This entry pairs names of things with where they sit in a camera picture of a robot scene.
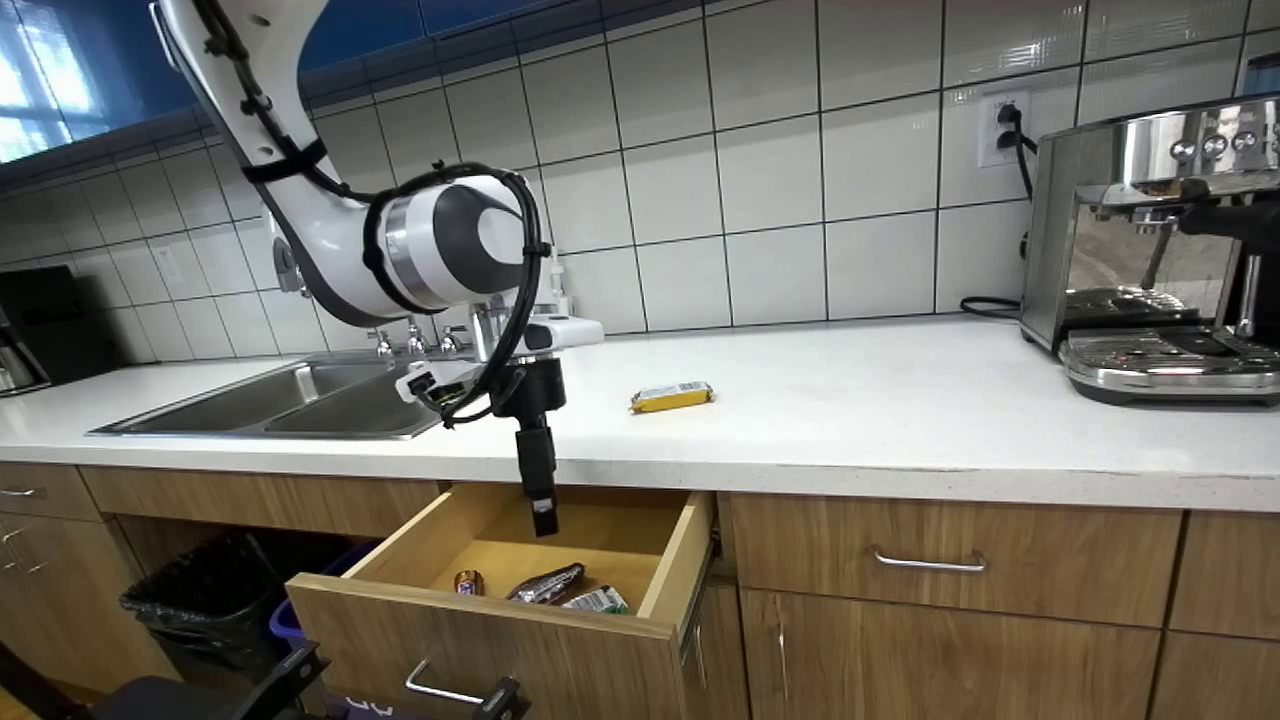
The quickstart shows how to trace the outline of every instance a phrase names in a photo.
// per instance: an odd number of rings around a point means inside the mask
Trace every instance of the white tile wall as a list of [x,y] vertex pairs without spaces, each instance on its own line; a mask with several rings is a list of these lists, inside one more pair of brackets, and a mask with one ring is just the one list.
[[[1043,138],[1228,96],[1276,29],[1280,0],[716,0],[379,88],[317,128],[355,189],[432,161],[522,167],[566,290],[611,331],[958,312],[1020,292],[1003,99]],[[0,191],[0,265],[74,265],[138,359],[367,346],[278,292],[226,141]]]

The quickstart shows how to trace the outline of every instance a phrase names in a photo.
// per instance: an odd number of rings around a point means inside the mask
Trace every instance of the black trash bin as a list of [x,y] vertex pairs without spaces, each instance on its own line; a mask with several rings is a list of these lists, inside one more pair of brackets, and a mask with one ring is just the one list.
[[121,603],[164,652],[263,679],[290,655],[267,633],[285,580],[345,550],[353,543],[334,535],[229,531],[134,586]]

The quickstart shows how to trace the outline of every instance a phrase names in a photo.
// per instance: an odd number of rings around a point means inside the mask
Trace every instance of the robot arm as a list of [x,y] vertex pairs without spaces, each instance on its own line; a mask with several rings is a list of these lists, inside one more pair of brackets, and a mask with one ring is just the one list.
[[415,369],[400,390],[445,425],[489,397],[492,417],[517,417],[523,495],[535,531],[556,531],[556,449],[550,417],[566,406],[552,350],[602,341],[602,325],[529,325],[542,262],[535,203],[522,175],[485,163],[453,163],[388,191],[353,191],[297,88],[300,50],[324,0],[153,0],[153,22],[174,69],[190,76],[207,111],[239,150],[245,175],[259,189],[290,257],[345,325],[432,317],[453,305],[502,310],[506,328],[476,325],[485,369],[437,386]]

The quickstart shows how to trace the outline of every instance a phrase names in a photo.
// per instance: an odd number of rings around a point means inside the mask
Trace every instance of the wall socket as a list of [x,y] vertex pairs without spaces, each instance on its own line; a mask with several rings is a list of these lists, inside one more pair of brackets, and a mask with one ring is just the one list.
[[975,167],[998,167],[998,163],[1011,161],[1011,153],[1001,150],[1003,124],[998,117],[1003,103],[1015,103],[1026,111],[1026,132],[1033,138],[1033,128],[1030,128],[1033,124],[1033,91],[986,96],[975,109],[980,124],[975,124],[975,144],[973,144]]

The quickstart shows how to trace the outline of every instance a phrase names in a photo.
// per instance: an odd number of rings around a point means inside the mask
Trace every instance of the open drawer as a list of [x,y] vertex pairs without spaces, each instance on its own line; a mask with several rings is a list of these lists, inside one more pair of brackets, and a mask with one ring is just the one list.
[[[529,715],[685,715],[685,633],[712,543],[704,495],[562,494],[562,535],[532,535],[522,488],[453,488],[348,575],[297,575],[290,597],[334,660],[324,686],[397,715],[476,715],[470,695],[517,679]],[[584,565],[628,618],[506,601]],[[462,570],[489,597],[455,597]]]

